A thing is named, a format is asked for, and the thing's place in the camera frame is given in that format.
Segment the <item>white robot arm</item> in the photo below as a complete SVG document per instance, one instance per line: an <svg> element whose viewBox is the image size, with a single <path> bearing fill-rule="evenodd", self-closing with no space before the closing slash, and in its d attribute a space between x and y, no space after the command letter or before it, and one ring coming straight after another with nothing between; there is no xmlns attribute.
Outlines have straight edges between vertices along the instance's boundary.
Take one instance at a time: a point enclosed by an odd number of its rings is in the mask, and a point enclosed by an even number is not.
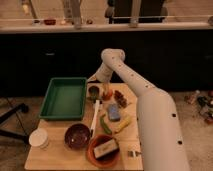
<svg viewBox="0 0 213 171"><path fill-rule="evenodd" d="M122 49L101 52L102 64L88 81L109 83L116 73L137 97L144 171L190 171L173 98L124 63Z"/></svg>

